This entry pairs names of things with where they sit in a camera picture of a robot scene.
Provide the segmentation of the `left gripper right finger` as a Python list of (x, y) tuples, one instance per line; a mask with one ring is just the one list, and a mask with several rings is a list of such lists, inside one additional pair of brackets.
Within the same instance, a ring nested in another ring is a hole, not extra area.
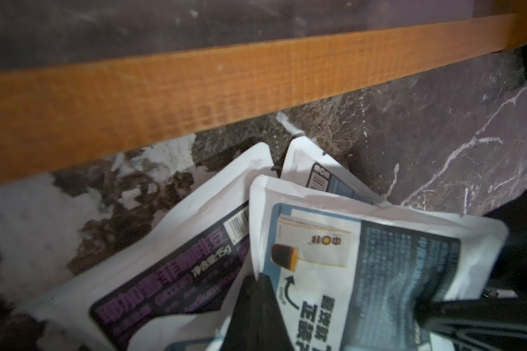
[(418, 304), (421, 328), (470, 350), (527, 350), (527, 299)]

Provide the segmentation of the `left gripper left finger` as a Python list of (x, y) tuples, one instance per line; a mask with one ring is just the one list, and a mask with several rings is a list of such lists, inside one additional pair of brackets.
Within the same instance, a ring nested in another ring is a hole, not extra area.
[(294, 350), (267, 275), (248, 276), (242, 282), (221, 349)]

